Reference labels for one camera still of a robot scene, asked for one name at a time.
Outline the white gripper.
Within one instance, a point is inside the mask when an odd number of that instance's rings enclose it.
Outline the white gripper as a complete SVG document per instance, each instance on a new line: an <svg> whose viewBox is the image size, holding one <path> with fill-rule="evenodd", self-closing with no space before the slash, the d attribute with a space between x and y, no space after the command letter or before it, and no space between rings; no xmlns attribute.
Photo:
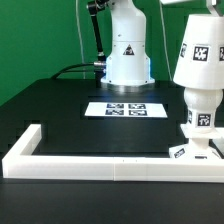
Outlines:
<svg viewBox="0 0 224 224"><path fill-rule="evenodd" d="M189 2L189 1L192 1L192 0L160 0L160 2L163 5L177 4L177 3ZM223 13L218 7L220 3L221 3L221 0L206 0L206 7L213 16L223 15Z"/></svg>

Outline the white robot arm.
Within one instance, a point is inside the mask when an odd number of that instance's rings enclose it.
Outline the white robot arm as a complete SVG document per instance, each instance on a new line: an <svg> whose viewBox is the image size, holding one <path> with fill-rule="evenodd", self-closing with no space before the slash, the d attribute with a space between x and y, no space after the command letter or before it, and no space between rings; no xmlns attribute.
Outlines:
<svg viewBox="0 0 224 224"><path fill-rule="evenodd" d="M221 0L205 0L207 14L188 17L173 81L181 86L224 89L224 14ZM106 59L104 84L140 87L154 82L145 53L146 17L132 0L109 0L112 52Z"/></svg>

